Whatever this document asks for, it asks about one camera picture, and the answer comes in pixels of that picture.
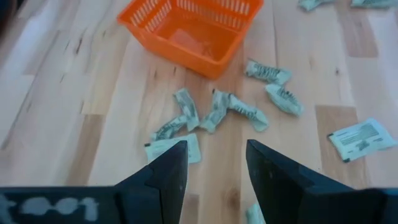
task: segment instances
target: orange basket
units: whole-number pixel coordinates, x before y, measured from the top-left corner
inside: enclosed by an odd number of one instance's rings
[[[135,0],[118,16],[148,50],[218,78],[262,0]]]

